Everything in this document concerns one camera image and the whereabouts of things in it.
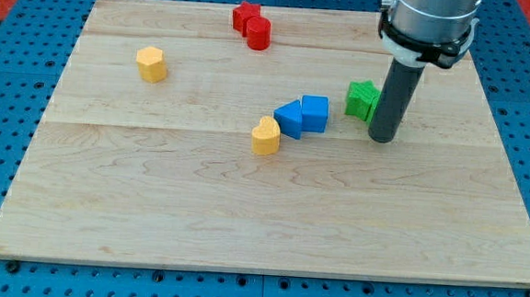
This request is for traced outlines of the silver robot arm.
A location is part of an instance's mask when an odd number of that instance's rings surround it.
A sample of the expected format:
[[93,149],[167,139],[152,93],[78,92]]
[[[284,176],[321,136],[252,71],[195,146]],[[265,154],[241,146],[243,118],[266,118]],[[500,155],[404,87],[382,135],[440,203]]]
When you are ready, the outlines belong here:
[[467,53],[481,0],[379,0],[378,34],[407,67],[452,68]]

